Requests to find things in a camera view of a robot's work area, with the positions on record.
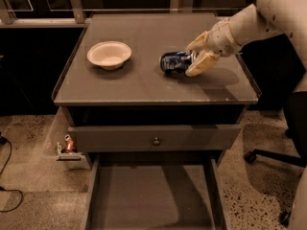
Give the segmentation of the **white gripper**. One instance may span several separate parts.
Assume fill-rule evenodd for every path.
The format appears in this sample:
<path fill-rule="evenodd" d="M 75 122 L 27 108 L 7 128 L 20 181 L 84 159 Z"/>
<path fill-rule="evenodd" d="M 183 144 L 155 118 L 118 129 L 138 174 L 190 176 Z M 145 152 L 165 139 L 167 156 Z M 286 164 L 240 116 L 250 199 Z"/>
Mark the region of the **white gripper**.
<path fill-rule="evenodd" d="M 229 19 L 225 18 L 216 23 L 209 32 L 201 33 L 185 48 L 192 57 L 192 63 L 185 71 L 185 75 L 195 77 L 213 67 L 220 56 L 229 57 L 241 49 L 242 46 L 231 33 Z"/>

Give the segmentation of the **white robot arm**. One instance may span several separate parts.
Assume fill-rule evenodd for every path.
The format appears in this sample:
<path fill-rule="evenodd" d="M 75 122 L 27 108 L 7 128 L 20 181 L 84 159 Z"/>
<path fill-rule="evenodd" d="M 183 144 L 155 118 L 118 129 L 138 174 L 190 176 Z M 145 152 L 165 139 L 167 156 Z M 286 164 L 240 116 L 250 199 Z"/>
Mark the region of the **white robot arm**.
<path fill-rule="evenodd" d="M 277 35 L 289 38 L 307 69 L 307 0 L 256 0 L 229 18 L 201 33 L 187 47 L 197 54 L 185 71 L 195 77 L 214 66 L 219 58 L 229 57 L 250 42 Z"/>

